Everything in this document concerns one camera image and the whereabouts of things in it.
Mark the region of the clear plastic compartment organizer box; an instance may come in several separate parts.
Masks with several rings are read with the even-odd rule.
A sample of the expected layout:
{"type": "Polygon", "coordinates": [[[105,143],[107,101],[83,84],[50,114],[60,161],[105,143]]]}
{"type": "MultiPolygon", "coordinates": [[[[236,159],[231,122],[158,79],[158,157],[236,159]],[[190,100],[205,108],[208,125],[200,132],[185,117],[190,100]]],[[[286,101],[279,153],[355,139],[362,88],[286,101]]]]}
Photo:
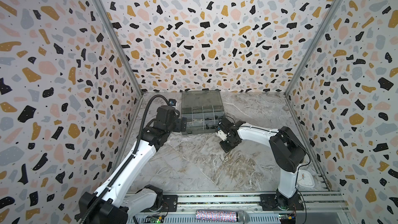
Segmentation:
{"type": "Polygon", "coordinates": [[[187,119],[183,135],[213,133],[225,114],[219,91],[187,91],[181,97],[181,116],[187,119]]]}

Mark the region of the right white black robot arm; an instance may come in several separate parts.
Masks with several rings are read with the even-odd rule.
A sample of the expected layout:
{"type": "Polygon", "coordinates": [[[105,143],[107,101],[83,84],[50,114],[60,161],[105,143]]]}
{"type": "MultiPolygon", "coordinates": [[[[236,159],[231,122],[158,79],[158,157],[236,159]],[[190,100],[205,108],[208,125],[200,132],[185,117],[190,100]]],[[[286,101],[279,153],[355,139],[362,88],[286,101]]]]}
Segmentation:
{"type": "Polygon", "coordinates": [[[244,121],[231,122],[228,118],[219,120],[216,130],[221,139],[220,146],[228,153],[243,140],[253,141],[269,147],[280,167],[279,185],[273,199],[263,200],[261,205],[268,209],[288,210],[298,200],[297,176],[307,151],[288,127],[266,129],[244,121]]]}

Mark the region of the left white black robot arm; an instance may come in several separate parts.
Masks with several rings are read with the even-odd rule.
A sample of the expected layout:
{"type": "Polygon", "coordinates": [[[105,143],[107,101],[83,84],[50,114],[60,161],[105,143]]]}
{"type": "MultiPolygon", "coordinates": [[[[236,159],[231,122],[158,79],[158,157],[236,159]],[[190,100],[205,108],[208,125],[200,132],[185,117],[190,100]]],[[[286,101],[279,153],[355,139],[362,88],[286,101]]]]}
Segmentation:
{"type": "Polygon", "coordinates": [[[129,155],[110,178],[93,193],[85,192],[79,200],[82,224],[125,224],[142,211],[160,212],[164,209],[163,190],[147,185],[128,197],[130,186],[145,164],[166,143],[173,132],[186,129],[186,119],[173,106],[164,105],[145,125],[129,155]]]}

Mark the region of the glitter handheld microphone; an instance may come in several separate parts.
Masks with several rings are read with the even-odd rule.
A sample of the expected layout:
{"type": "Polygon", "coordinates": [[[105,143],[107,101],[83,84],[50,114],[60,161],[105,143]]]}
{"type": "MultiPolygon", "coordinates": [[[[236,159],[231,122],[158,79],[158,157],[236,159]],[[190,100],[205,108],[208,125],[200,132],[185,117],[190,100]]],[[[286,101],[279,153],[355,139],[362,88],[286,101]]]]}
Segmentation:
{"type": "Polygon", "coordinates": [[[245,211],[197,210],[195,219],[209,222],[250,223],[250,216],[245,211]]]}

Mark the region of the white square clock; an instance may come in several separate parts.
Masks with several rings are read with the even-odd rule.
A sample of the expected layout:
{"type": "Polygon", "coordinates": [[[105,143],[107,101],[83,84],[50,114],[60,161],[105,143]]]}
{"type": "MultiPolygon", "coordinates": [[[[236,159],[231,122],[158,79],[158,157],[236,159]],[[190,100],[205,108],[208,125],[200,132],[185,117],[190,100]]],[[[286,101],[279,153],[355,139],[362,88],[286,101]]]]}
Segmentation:
{"type": "Polygon", "coordinates": [[[306,170],[299,170],[297,175],[297,185],[303,188],[314,188],[315,181],[310,172],[306,170]]]}

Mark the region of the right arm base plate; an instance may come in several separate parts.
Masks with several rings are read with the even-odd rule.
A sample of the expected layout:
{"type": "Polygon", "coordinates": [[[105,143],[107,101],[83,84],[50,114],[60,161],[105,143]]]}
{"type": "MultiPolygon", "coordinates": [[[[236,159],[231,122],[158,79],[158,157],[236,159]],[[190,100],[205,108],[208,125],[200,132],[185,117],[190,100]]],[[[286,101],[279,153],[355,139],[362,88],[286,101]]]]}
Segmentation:
{"type": "Polygon", "coordinates": [[[303,200],[296,192],[292,198],[286,198],[282,194],[261,194],[260,203],[263,211],[303,211],[303,200]]]}

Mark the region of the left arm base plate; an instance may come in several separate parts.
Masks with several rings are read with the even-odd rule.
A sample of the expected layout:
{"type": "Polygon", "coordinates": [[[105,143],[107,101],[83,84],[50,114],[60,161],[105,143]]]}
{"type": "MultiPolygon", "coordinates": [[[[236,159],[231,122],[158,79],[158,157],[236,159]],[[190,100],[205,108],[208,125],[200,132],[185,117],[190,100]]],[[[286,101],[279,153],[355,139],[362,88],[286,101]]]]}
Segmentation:
{"type": "Polygon", "coordinates": [[[142,213],[161,213],[161,212],[176,212],[178,205],[178,195],[163,195],[157,197],[152,207],[146,208],[142,213]]]}

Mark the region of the aluminium front rail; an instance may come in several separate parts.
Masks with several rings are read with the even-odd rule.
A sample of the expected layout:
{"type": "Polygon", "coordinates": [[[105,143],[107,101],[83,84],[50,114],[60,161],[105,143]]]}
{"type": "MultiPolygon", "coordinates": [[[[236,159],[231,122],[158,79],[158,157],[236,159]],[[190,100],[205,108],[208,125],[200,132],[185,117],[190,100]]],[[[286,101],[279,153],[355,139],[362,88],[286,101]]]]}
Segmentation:
{"type": "Polygon", "coordinates": [[[171,192],[178,195],[176,212],[142,213],[126,224],[241,224],[209,222],[195,219],[197,210],[245,211],[249,224],[352,224],[348,207],[338,192],[299,192],[305,210],[263,211],[261,194],[271,192],[171,192]]]}

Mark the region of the left corner aluminium post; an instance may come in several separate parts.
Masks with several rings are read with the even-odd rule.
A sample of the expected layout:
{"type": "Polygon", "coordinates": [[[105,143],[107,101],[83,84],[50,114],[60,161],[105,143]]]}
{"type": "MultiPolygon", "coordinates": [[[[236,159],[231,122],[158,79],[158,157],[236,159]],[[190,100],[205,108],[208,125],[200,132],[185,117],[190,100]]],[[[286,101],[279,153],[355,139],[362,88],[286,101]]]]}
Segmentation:
{"type": "Polygon", "coordinates": [[[116,35],[116,32],[112,25],[112,22],[109,20],[109,18],[107,16],[107,13],[106,13],[104,5],[102,4],[102,1],[101,0],[92,0],[92,4],[96,8],[99,18],[101,19],[103,26],[104,26],[106,32],[108,33],[109,38],[110,38],[112,44],[114,45],[119,58],[121,59],[121,62],[126,70],[126,73],[132,83],[132,87],[133,87],[135,94],[137,95],[138,98],[141,98],[143,96],[143,93],[138,85],[138,82],[137,82],[135,76],[134,76],[132,68],[126,58],[126,54],[124,53],[124,51],[122,49],[121,43],[116,35]]]}

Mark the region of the corner aluminium post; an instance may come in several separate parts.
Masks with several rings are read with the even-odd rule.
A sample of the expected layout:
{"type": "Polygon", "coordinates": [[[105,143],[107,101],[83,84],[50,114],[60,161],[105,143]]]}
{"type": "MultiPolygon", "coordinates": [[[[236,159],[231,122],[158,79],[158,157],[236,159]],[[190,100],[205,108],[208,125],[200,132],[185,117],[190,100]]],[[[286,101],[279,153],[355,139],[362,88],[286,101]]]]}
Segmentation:
{"type": "Polygon", "coordinates": [[[312,54],[314,53],[315,49],[317,48],[318,43],[321,41],[322,37],[324,36],[325,32],[328,29],[329,24],[333,20],[334,15],[336,14],[337,10],[339,9],[341,3],[343,0],[334,0],[331,4],[330,9],[326,13],[323,21],[321,22],[321,25],[319,26],[319,29],[317,33],[315,34],[313,40],[311,41],[304,58],[300,62],[299,66],[297,67],[297,70],[295,71],[293,78],[291,79],[284,95],[285,98],[288,99],[288,95],[293,91],[293,88],[296,84],[296,82],[299,80],[301,73],[305,70],[305,65],[309,62],[310,58],[312,57],[312,54]]]}
{"type": "Polygon", "coordinates": [[[103,26],[104,26],[106,32],[108,33],[109,38],[110,38],[112,44],[114,45],[119,58],[121,59],[121,62],[126,70],[126,73],[132,83],[132,87],[133,87],[135,94],[137,95],[138,98],[141,98],[143,96],[143,93],[138,85],[138,82],[137,82],[135,76],[134,76],[132,68],[126,58],[126,54],[124,53],[124,51],[122,49],[121,43],[116,35],[116,32],[112,25],[112,22],[109,20],[109,18],[107,16],[107,13],[106,13],[104,5],[102,4],[102,1],[101,0],[92,0],[92,4],[96,8],[99,18],[101,19],[103,26]]]}

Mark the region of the right corner aluminium post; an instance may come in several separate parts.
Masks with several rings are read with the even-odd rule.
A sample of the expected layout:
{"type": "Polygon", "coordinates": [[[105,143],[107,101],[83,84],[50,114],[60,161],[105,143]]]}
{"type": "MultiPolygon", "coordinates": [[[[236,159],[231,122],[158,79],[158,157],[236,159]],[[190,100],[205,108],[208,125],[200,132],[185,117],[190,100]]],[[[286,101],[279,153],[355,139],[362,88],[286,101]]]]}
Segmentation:
{"type": "Polygon", "coordinates": [[[309,62],[310,58],[312,57],[312,54],[314,53],[315,49],[317,48],[318,43],[321,41],[322,37],[324,36],[325,32],[328,29],[329,24],[333,20],[334,15],[336,14],[337,10],[339,9],[341,3],[343,0],[334,0],[331,4],[330,9],[326,13],[323,21],[321,22],[321,25],[319,26],[319,29],[317,33],[315,34],[313,40],[311,41],[304,58],[300,62],[299,66],[297,67],[297,70],[295,71],[293,78],[291,79],[284,95],[285,98],[288,99],[288,95],[293,91],[293,88],[296,84],[296,82],[299,80],[301,73],[305,70],[305,65],[309,62]]]}

